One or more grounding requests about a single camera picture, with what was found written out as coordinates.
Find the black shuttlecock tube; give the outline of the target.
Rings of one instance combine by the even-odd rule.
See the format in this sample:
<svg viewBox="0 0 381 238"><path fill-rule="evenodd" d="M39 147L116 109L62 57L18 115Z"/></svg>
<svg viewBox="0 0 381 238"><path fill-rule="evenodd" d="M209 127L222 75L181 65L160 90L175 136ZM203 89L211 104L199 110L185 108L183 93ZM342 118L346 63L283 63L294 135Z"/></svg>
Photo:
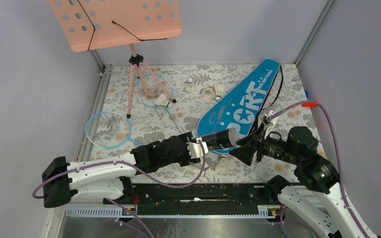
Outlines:
<svg viewBox="0 0 381 238"><path fill-rule="evenodd" d="M201 139L206 144L208 152L211 152L237 146L238 133L234 128L228 128L203 135Z"/></svg>

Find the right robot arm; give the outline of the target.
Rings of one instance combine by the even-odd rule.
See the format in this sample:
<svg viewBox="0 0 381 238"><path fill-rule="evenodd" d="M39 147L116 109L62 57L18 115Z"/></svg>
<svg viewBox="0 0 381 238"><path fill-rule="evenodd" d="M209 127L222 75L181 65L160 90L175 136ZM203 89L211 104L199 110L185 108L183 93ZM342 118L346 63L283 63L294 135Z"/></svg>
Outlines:
<svg viewBox="0 0 381 238"><path fill-rule="evenodd" d="M318 140L305 126L289 130L287 140L271 137L276 119L288 110L301 105L314 104L320 107L327 119L329 115L323 105L316 101L300 101L278 112L269 112L259 128L247 137L238 140L236 149L230 155L247 165L253 157L260 162L263 157L294 165L298 181L315 195L327 210L322 212L306 200L284 177L275 176L265 185L265 198L271 204L284 205L294 211L312 229L318 238L376 238L350 201L343 185L342 165L332 162L317 152Z"/></svg>

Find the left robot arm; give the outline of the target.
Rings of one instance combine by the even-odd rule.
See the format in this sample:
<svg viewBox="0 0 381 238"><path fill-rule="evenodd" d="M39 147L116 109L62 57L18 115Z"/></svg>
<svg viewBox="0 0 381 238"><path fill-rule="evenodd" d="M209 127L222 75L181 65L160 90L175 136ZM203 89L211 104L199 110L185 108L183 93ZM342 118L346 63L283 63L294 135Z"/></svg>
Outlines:
<svg viewBox="0 0 381 238"><path fill-rule="evenodd" d="M185 167L201 163L204 166L207 143L200 137L191 136L191 132L171 136L98 161L68 162L64 156L56 157L42 172L42 183L33 190L32 197L42 199L45 208L60 207L76 199L117 199L127 204L133 200L134 191L121 178L135 175L144 175L165 187L188 187L197 182L203 170L192 181L182 185L162 182L151 174L170 164Z"/></svg>

